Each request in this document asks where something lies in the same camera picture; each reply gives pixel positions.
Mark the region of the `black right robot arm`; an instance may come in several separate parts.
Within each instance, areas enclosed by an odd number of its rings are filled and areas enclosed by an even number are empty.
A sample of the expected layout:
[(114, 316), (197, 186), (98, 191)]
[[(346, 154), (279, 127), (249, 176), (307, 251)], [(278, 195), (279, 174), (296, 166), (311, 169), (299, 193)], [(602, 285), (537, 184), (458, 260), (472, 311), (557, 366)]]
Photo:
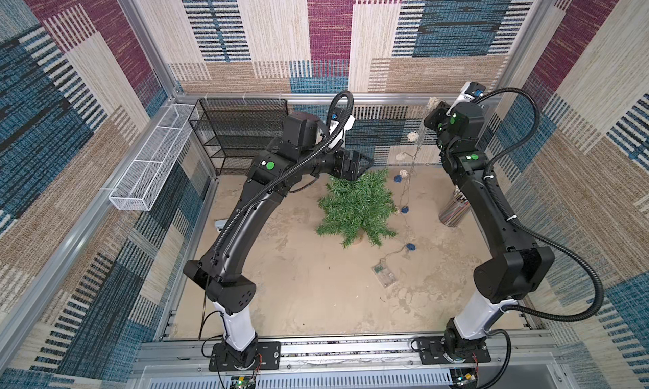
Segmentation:
[(500, 188), (488, 192), (495, 176), (486, 174), (488, 157), (478, 149), (483, 109), (470, 102), (451, 106), (442, 101), (424, 124), (436, 133), (443, 168), (468, 200), (491, 255), (474, 270), (476, 291), (464, 310), (449, 321), (444, 334), (448, 346), (478, 344), (506, 306), (516, 305), (538, 288), (554, 254), (500, 211), (506, 204)]

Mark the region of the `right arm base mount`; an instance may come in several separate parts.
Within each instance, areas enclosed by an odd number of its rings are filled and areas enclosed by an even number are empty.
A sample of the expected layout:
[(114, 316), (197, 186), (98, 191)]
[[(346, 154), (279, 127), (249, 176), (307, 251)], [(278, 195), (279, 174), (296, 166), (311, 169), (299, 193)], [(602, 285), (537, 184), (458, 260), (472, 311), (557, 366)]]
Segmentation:
[(481, 364), (491, 361), (485, 338), (417, 337), (411, 341), (411, 349), (419, 355), (423, 365)]

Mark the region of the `clear wire string lights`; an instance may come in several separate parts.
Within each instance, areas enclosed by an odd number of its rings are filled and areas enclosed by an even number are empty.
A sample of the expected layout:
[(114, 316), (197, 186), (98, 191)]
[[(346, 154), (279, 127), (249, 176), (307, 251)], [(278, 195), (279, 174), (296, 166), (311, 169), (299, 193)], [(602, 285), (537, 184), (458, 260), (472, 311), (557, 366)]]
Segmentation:
[[(417, 158), (418, 158), (418, 155), (419, 155), (421, 149), (424, 146), (424, 140), (425, 140), (425, 136), (427, 134), (427, 131), (428, 130), (424, 126), (424, 122), (421, 122), (419, 130), (417, 131), (417, 136), (414, 136), (413, 132), (409, 133), (408, 136), (407, 136), (408, 140), (412, 144), (414, 144), (415, 147), (416, 147), (414, 154), (410, 154), (410, 153), (407, 153), (407, 152), (402, 152), (402, 155), (404, 157), (410, 157), (412, 159), (410, 167), (408, 169), (404, 169), (404, 170), (401, 170), (399, 172), (399, 175), (402, 177), (403, 189), (402, 189), (402, 193), (401, 193), (400, 199), (399, 199), (399, 204), (398, 204), (399, 211), (398, 211), (398, 213), (402, 217), (404, 217), (407, 214), (405, 211), (403, 211), (403, 209), (408, 207), (408, 204), (409, 204), (409, 201), (410, 201), (410, 188), (411, 188), (412, 176), (415, 174), (415, 167), (417, 166)], [(387, 262), (387, 260), (392, 255), (398, 255), (398, 254), (400, 254), (400, 253), (402, 253), (404, 251), (409, 252), (411, 247), (412, 247), (412, 243), (406, 242), (406, 243), (404, 243), (402, 245), (402, 247), (399, 250), (393, 251), (393, 252), (390, 252), (390, 253), (384, 255), (380, 260), (386, 260), (386, 262)]]

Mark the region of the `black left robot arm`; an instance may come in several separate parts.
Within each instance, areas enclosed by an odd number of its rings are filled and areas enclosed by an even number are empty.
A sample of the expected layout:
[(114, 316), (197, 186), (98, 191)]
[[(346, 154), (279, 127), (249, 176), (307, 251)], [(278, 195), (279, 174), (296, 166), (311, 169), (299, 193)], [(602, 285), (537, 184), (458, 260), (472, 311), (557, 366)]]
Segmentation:
[(244, 364), (255, 357), (258, 343), (248, 308), (256, 286), (243, 276), (248, 254), (270, 215), (303, 176), (356, 180), (364, 173), (362, 154), (344, 147), (354, 121), (343, 108), (331, 110), (326, 120), (304, 112), (286, 116), (282, 135), (253, 160), (239, 201), (215, 243), (184, 266), (184, 275), (204, 290), (221, 315), (227, 354)]

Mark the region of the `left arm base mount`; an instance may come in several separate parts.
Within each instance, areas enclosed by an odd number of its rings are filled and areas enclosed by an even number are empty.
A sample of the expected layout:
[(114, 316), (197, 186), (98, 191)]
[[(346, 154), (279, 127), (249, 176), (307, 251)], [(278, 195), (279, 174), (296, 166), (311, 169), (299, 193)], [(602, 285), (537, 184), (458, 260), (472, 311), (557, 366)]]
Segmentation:
[(278, 341), (253, 340), (243, 351), (228, 343), (218, 343), (212, 350), (208, 369), (210, 372), (278, 370), (281, 355), (282, 344)]

